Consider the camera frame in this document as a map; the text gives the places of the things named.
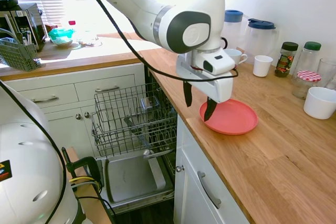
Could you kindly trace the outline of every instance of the white cabinet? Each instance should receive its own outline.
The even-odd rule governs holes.
[[[218,224],[193,176],[191,165],[183,154],[184,170],[175,175],[175,224]]]
[[[82,114],[84,115],[84,122],[86,125],[86,130],[89,136],[89,141],[91,144],[91,147],[93,149],[94,157],[99,157],[99,152],[97,150],[96,145],[94,144],[94,137],[92,136],[92,113],[96,111],[95,106],[86,106],[80,108],[82,111]]]
[[[73,146],[78,156],[99,156],[91,135],[94,95],[100,90],[122,89],[145,84],[143,64],[129,64],[72,73],[7,81],[29,100],[37,101],[49,120],[57,146]]]
[[[48,113],[46,117],[50,135],[59,149],[73,146],[79,158],[93,156],[81,109]]]
[[[249,223],[180,117],[176,165],[175,224]]]

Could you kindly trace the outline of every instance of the cabinet door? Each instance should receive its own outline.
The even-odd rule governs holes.
[[[97,150],[97,147],[94,144],[94,139],[95,138],[92,136],[92,113],[96,111],[96,107],[94,105],[92,105],[92,106],[82,107],[80,109],[81,109],[81,113],[84,117],[86,131],[87,131],[88,136],[89,136],[90,145],[92,147],[94,157],[99,157],[100,156],[99,152]]]
[[[206,199],[192,175],[192,168],[184,153],[177,150],[176,165],[184,170],[175,175],[175,224],[218,224]]]
[[[78,157],[93,156],[88,132],[80,109],[64,110],[46,114],[50,135],[57,147],[74,147]]]

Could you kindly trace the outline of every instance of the jar with red checkered lid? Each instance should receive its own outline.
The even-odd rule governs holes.
[[[303,70],[297,73],[297,78],[293,81],[294,88],[292,94],[297,98],[306,99],[308,90],[316,86],[321,80],[321,76],[313,71]]]

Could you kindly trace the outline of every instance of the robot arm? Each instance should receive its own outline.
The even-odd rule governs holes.
[[[225,0],[188,0],[174,6],[155,0],[107,1],[130,20],[139,37],[180,54],[176,65],[179,76],[185,79],[231,76],[229,71],[235,63],[220,48]],[[191,105],[191,84],[213,101],[211,110],[214,110],[218,102],[230,98],[233,80],[185,83],[187,105]]]

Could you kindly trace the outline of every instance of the jar with green lid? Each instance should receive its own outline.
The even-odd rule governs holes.
[[[275,75],[278,77],[286,77],[292,66],[294,56],[299,45],[294,42],[284,42],[280,50],[280,57],[275,68]]]
[[[299,71],[312,71],[317,72],[319,65],[319,54],[320,54],[321,44],[309,41],[303,47],[301,54],[299,56],[298,63],[295,66],[292,80],[297,79]]]

